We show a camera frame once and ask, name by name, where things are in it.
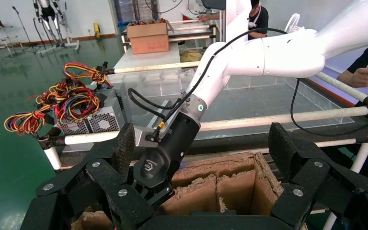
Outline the bare person hand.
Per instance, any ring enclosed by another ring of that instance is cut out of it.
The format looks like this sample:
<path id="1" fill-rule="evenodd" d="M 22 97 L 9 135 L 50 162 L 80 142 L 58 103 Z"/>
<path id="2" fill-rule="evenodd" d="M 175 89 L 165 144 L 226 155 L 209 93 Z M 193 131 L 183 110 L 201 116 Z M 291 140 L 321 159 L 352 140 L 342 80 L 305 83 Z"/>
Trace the bare person hand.
<path id="1" fill-rule="evenodd" d="M 349 83 L 354 88 L 368 87 L 368 68 L 358 68 L 350 77 Z"/>

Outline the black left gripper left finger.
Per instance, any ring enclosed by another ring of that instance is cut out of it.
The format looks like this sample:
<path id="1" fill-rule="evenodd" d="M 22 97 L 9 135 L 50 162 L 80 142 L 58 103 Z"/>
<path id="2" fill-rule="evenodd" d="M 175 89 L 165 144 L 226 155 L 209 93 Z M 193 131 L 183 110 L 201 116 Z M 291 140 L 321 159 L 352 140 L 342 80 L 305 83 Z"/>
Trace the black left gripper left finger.
<path id="1" fill-rule="evenodd" d="M 132 124 L 115 138 L 95 143 L 79 164 L 37 187 L 21 229 L 69 230 L 87 207 L 98 204 L 113 227 L 137 230 L 153 208 L 127 183 L 134 148 Z"/>

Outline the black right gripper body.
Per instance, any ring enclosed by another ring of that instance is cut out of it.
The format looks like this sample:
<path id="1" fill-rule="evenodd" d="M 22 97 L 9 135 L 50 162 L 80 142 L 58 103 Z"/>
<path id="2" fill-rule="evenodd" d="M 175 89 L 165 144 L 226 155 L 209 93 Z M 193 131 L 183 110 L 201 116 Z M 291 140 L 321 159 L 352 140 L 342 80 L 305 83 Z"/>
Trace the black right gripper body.
<path id="1" fill-rule="evenodd" d="M 149 190 L 167 187 L 199 132 L 200 124 L 179 112 L 155 148 L 146 148 L 133 167 L 133 178 Z"/>

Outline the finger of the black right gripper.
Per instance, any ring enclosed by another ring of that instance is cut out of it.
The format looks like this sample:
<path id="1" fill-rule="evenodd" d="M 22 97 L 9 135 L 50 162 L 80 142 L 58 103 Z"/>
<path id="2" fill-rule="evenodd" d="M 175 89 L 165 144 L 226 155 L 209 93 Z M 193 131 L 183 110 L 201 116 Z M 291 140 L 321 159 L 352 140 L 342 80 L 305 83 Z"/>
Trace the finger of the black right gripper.
<path id="1" fill-rule="evenodd" d="M 153 207 L 157 208 L 165 203 L 168 199 L 170 199 L 174 195 L 173 188 L 169 185 L 159 192 L 151 193 L 147 202 Z"/>

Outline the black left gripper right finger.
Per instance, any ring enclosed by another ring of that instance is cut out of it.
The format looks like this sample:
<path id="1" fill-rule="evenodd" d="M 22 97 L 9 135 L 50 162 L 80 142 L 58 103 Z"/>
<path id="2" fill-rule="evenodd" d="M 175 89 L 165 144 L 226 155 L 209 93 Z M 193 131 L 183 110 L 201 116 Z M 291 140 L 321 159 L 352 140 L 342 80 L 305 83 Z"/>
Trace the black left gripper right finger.
<path id="1" fill-rule="evenodd" d="M 270 155 L 288 186 L 271 215 L 291 229 L 303 227 L 320 203 L 351 230 L 368 230 L 368 178 L 332 161 L 315 143 L 295 139 L 280 123 L 268 135 Z"/>

